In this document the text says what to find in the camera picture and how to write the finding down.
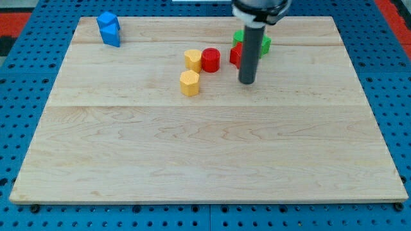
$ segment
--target wooden board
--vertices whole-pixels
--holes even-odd
[[[407,193],[330,17],[268,27],[256,82],[229,63],[235,18],[81,18],[10,199],[40,204],[369,203]],[[183,52],[221,69],[180,93]]]

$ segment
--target blue cube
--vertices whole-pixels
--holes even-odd
[[[120,33],[115,24],[100,29],[100,34],[105,44],[120,47]]]
[[[97,17],[97,24],[100,29],[110,25],[110,24],[115,24],[117,27],[117,30],[120,30],[120,24],[118,22],[117,15],[110,13],[110,12],[104,12],[100,16]]]

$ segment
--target yellow block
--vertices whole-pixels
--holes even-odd
[[[197,73],[201,71],[201,51],[190,49],[184,52],[186,67]]]
[[[186,96],[197,95],[200,91],[200,75],[193,70],[184,71],[180,75],[181,93]]]

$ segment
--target wood grain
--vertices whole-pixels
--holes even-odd
[[[256,82],[229,63],[241,22],[81,18],[10,199],[22,204],[369,203],[408,198],[330,17],[268,28]],[[184,51],[217,73],[180,93]]]

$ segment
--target blue pegboard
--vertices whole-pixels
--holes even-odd
[[[17,206],[8,201],[81,16],[231,16],[226,4],[40,0],[0,68],[0,230],[410,230],[411,203],[368,205]],[[333,16],[410,192],[411,64],[371,0],[294,0]]]

